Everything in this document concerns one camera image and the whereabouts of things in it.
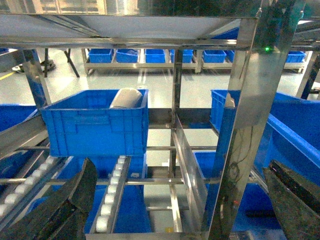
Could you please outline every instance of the white roller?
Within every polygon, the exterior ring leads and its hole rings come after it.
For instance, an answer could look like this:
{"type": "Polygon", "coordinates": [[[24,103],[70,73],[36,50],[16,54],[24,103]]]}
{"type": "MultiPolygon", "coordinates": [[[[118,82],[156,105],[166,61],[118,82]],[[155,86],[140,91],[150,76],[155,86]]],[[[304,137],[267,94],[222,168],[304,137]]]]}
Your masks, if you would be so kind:
{"type": "Polygon", "coordinates": [[[105,233],[107,231],[109,216],[98,216],[96,220],[96,231],[97,233],[105,233]]]}
{"type": "Polygon", "coordinates": [[[117,191],[118,185],[111,184],[108,186],[108,194],[114,194],[117,191]]]}
{"type": "Polygon", "coordinates": [[[39,177],[37,176],[28,176],[25,181],[24,184],[26,185],[34,185],[36,184],[36,182],[39,180],[39,177]]]}
{"type": "Polygon", "coordinates": [[[22,198],[21,194],[18,193],[11,193],[8,196],[6,196],[4,203],[5,204],[15,204],[22,198]]]}
{"type": "Polygon", "coordinates": [[[43,175],[45,174],[45,172],[43,170],[40,170],[40,169],[36,169],[33,171],[33,173],[31,174],[33,177],[36,177],[36,178],[40,178],[42,177],[43,175]]]}
{"type": "Polygon", "coordinates": [[[111,179],[110,179],[110,184],[115,184],[117,185],[119,183],[119,180],[120,180],[120,177],[118,176],[113,176],[111,179]]]}
{"type": "Polygon", "coordinates": [[[30,189],[32,188],[32,185],[28,185],[28,184],[20,184],[19,186],[17,186],[14,190],[14,192],[16,194],[26,194],[27,192],[30,191],[30,189]]]}
{"type": "Polygon", "coordinates": [[[121,88],[115,95],[111,109],[132,109],[137,107],[137,103],[142,98],[141,92],[132,87],[121,88]]]}
{"type": "Polygon", "coordinates": [[[114,167],[115,170],[122,170],[124,168],[123,164],[117,163],[114,167]]]}
{"type": "Polygon", "coordinates": [[[48,157],[45,161],[44,161],[46,164],[54,164],[55,162],[55,158],[54,157],[48,157]]]}
{"type": "Polygon", "coordinates": [[[11,205],[9,204],[0,204],[0,217],[3,217],[9,212],[11,205]]]}
{"type": "Polygon", "coordinates": [[[119,177],[119,176],[121,176],[121,172],[122,172],[121,170],[114,170],[112,175],[115,177],[119,177]]]}
{"type": "Polygon", "coordinates": [[[39,167],[40,170],[46,172],[51,168],[51,165],[48,163],[42,163],[39,167]]]}
{"type": "Polygon", "coordinates": [[[126,160],[126,158],[119,158],[118,159],[118,164],[124,164],[125,160],[126,160]]]}
{"type": "Polygon", "coordinates": [[[112,204],[103,204],[101,206],[101,216],[108,216],[111,214],[112,204]]]}
{"type": "Polygon", "coordinates": [[[108,193],[105,195],[104,203],[105,204],[112,204],[115,201],[115,194],[114,193],[108,193]]]}

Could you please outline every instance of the metal support leg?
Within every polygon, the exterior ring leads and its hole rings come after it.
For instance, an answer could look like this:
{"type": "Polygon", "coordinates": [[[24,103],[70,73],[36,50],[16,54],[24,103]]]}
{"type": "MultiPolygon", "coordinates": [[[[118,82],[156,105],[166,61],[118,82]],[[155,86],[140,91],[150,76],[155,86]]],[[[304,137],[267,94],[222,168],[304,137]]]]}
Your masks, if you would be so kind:
{"type": "MultiPolygon", "coordinates": [[[[183,54],[184,54],[183,50],[176,50],[174,55],[170,146],[175,145],[175,142],[172,136],[173,136],[173,126],[176,122],[176,112],[178,108],[180,108],[183,54]]],[[[169,162],[169,177],[174,177],[174,174],[176,172],[176,159],[177,159],[177,151],[175,149],[171,150],[170,162],[169,162]]]]}
{"type": "Polygon", "coordinates": [[[225,105],[232,107],[233,102],[236,114],[210,240],[229,239],[305,1],[264,4],[256,13],[257,17],[262,14],[260,19],[242,19],[240,24],[225,105]]]}
{"type": "Polygon", "coordinates": [[[68,56],[69,56],[69,58],[70,58],[70,55],[71,55],[71,48],[68,48],[68,56]]]}
{"type": "Polygon", "coordinates": [[[49,48],[44,49],[44,77],[48,77],[49,48]]]}
{"type": "Polygon", "coordinates": [[[86,67],[87,64],[87,53],[86,53],[86,49],[82,48],[81,49],[81,53],[82,53],[82,60],[83,60],[83,66],[84,66],[84,71],[87,75],[89,75],[89,69],[86,67]]]}
{"type": "Polygon", "coordinates": [[[312,86],[317,78],[320,67],[320,55],[319,52],[314,51],[311,55],[310,61],[306,70],[304,71],[304,76],[301,80],[301,84],[297,91],[296,97],[307,99],[312,86]]]}
{"type": "Polygon", "coordinates": [[[71,60],[69,53],[67,51],[64,51],[64,54],[65,54],[66,58],[68,59],[68,63],[71,65],[74,74],[76,75],[77,78],[80,78],[80,75],[74,65],[74,62],[71,60]]]}
{"type": "Polygon", "coordinates": [[[41,69],[36,50],[24,50],[23,69],[37,109],[51,104],[47,84],[41,69]]]}

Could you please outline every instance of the shelf unit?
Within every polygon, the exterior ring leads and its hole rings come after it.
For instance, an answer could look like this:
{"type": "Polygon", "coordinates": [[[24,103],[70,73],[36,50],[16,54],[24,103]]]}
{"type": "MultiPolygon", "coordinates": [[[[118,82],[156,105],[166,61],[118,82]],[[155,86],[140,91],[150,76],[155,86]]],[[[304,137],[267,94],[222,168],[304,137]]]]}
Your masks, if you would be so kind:
{"type": "MultiPolygon", "coordinates": [[[[173,69],[174,63],[170,60],[170,53],[168,49],[164,50],[165,63],[146,63],[145,60],[145,49],[139,49],[139,57],[137,63],[119,63],[116,61],[116,54],[113,55],[111,63],[91,63],[88,57],[88,50],[83,48],[82,59],[83,66],[87,75],[90,75],[94,70],[110,70],[110,69],[173,69]]],[[[202,58],[202,50],[195,50],[192,57],[192,63],[183,63],[182,69],[194,70],[194,73],[201,73],[202,70],[218,70],[218,69],[232,69],[232,62],[229,59],[225,59],[223,63],[207,63],[202,58]]],[[[297,70],[298,73],[303,73],[304,69],[308,65],[308,55],[305,57],[306,60],[303,62],[286,62],[283,69],[297,70]]]]}

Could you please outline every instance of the epoxy floor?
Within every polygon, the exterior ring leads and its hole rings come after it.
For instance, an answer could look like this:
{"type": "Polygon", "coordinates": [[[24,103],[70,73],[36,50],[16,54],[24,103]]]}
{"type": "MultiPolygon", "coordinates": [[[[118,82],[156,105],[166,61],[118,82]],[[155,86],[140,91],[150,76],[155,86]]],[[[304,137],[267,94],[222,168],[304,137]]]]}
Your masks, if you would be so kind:
{"type": "MultiPolygon", "coordinates": [[[[170,108],[172,104],[172,72],[169,70],[100,70],[87,76],[83,67],[79,49],[72,49],[71,58],[80,78],[76,78],[67,58],[61,50],[51,49],[49,56],[56,64],[56,69],[48,73],[46,83],[50,99],[56,102],[81,90],[119,89],[124,87],[149,89],[148,105],[150,108],[170,108]]],[[[0,73],[0,78],[10,73],[0,73]]],[[[182,108],[210,108],[211,89],[227,89],[230,71],[203,70],[194,74],[184,70],[181,84],[182,108]]],[[[286,70],[283,72],[278,91],[295,96],[303,74],[286,70]]],[[[34,104],[25,74],[15,73],[0,80],[0,104],[34,104]]],[[[186,129],[185,134],[191,146],[216,146],[218,138],[210,129],[186,129]]],[[[149,130],[148,146],[169,146],[170,130],[149,130]]],[[[148,166],[167,166],[168,151],[148,151],[148,166]]],[[[187,206],[184,186],[177,185],[178,200],[181,206],[187,206]]],[[[144,188],[147,206],[171,206],[168,185],[146,185],[144,188]]],[[[165,232],[173,227],[170,210],[151,211],[150,217],[154,232],[165,232]]]]}

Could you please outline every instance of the metal rack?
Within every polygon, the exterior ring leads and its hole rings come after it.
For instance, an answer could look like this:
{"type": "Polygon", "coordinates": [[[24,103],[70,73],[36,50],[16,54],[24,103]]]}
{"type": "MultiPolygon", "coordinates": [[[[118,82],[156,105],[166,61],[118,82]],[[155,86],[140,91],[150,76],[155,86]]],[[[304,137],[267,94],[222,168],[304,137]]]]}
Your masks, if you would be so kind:
{"type": "MultiPolygon", "coordinates": [[[[83,66],[87,75],[90,75],[94,70],[106,69],[173,69],[174,63],[170,60],[169,51],[166,49],[165,63],[146,63],[145,50],[140,49],[137,63],[118,63],[116,54],[113,55],[111,63],[91,63],[85,48],[81,49],[83,66]]],[[[194,70],[194,73],[201,73],[201,70],[217,70],[217,69],[232,69],[232,62],[226,59],[222,63],[207,63],[202,58],[203,50],[195,50],[192,57],[192,63],[183,63],[182,69],[194,70]]],[[[303,62],[286,62],[283,69],[297,70],[298,73],[303,73],[308,63],[310,52],[307,52],[306,60],[303,62]]]]}
{"type": "MultiPolygon", "coordinates": [[[[0,45],[3,47],[20,47],[30,49],[35,47],[47,48],[154,48],[154,49],[175,49],[173,67],[173,85],[172,85],[172,107],[171,108],[150,108],[149,109],[149,128],[150,129],[169,129],[171,130],[170,146],[159,147],[152,146],[149,150],[170,151],[169,168],[156,167],[150,172],[150,178],[147,179],[128,179],[126,184],[147,185],[147,184],[166,184],[170,186],[171,206],[166,209],[171,210],[174,219],[175,233],[132,233],[132,234],[97,234],[86,235],[88,240],[98,239],[210,239],[210,240],[238,240],[238,239],[255,239],[251,232],[232,232],[232,226],[235,221],[238,208],[245,190],[250,181],[257,181],[262,186],[264,181],[260,176],[252,174],[252,165],[257,153],[260,139],[262,137],[267,118],[271,109],[273,99],[276,94],[277,86],[285,66],[287,54],[290,49],[303,51],[318,51],[319,42],[316,40],[292,42],[298,21],[303,17],[307,20],[318,20],[320,17],[320,7],[318,0],[290,0],[278,4],[277,1],[270,2],[267,0],[240,0],[234,1],[201,1],[197,6],[192,6],[192,1],[159,1],[146,0],[144,2],[133,4],[134,6],[119,5],[122,1],[106,0],[105,6],[109,6],[108,11],[98,12],[98,16],[103,23],[108,20],[122,21],[140,18],[142,16],[159,17],[166,16],[177,18],[183,17],[183,21],[189,18],[190,23],[200,19],[205,22],[207,18],[238,18],[240,29],[238,40],[217,40],[217,39],[184,39],[175,37],[164,38],[136,38],[117,37],[100,34],[103,30],[96,25],[95,29],[90,28],[87,22],[95,22],[97,16],[87,15],[87,11],[74,11],[74,15],[64,15],[63,12],[54,12],[57,15],[42,15],[43,11],[38,11],[38,4],[31,1],[26,7],[22,7],[20,2],[16,4],[11,2],[11,7],[3,10],[10,15],[10,18],[21,15],[33,15],[39,25],[43,24],[45,19],[53,28],[57,26],[72,31],[77,36],[62,37],[52,36],[50,32],[45,32],[42,36],[19,35],[19,29],[13,30],[16,35],[3,35],[0,37],[0,45]],[[273,19],[277,19],[280,25],[274,25],[273,19]],[[266,47],[272,47],[272,51],[267,52],[266,47]],[[183,49],[235,49],[236,54],[231,69],[231,76],[228,86],[230,98],[227,98],[225,108],[236,109],[236,116],[233,122],[223,122],[221,129],[232,126],[230,144],[225,154],[225,164],[220,170],[222,172],[219,179],[203,179],[197,167],[196,160],[193,156],[191,147],[184,134],[184,128],[192,124],[202,123],[210,126],[209,108],[181,108],[181,77],[183,59],[183,49]],[[176,159],[179,160],[180,167],[176,166],[176,159]],[[230,174],[233,167],[236,166],[236,175],[230,174]],[[207,199],[207,189],[205,183],[220,183],[218,197],[207,199]],[[184,230],[179,210],[179,203],[175,191],[175,184],[184,184],[188,199],[188,209],[190,211],[194,232],[182,232],[184,230]],[[206,212],[208,206],[212,207],[213,212],[206,212]],[[206,227],[206,218],[211,216],[211,225],[206,227]]],[[[159,17],[157,21],[164,22],[166,17],[159,17]]],[[[17,50],[14,52],[0,55],[0,70],[9,69],[23,63],[26,76],[38,109],[50,103],[50,96],[46,87],[39,62],[35,60],[35,52],[31,50],[17,50]]],[[[8,156],[13,151],[22,149],[33,149],[38,155],[47,152],[48,147],[38,145],[47,138],[47,131],[42,117],[36,116],[7,131],[0,133],[0,158],[8,156]]],[[[203,150],[215,149],[212,147],[200,147],[203,150]]],[[[49,180],[50,175],[46,175],[39,183],[45,185],[56,184],[58,181],[49,180]]],[[[20,183],[25,181],[21,179],[4,179],[1,180],[6,184],[20,183]]],[[[107,179],[100,179],[98,184],[107,184],[107,179]]],[[[21,200],[21,206],[24,206],[39,191],[41,185],[36,185],[35,190],[21,200]]],[[[3,229],[14,221],[18,209],[14,216],[9,214],[5,216],[5,221],[0,220],[0,227],[3,229]]],[[[273,231],[270,234],[267,230],[259,232],[259,239],[270,239],[272,236],[279,239],[284,235],[281,230],[273,231]]]]}

